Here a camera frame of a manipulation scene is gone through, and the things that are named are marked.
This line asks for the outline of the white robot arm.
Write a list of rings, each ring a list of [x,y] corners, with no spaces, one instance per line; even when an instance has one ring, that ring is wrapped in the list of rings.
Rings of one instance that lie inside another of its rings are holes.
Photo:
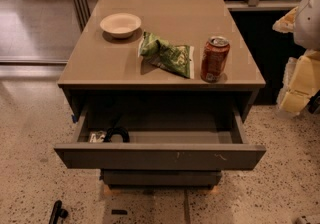
[[[288,59],[277,97],[278,115],[293,118],[320,91],[320,0],[301,0],[272,29],[292,33],[294,43],[305,49],[299,58]]]

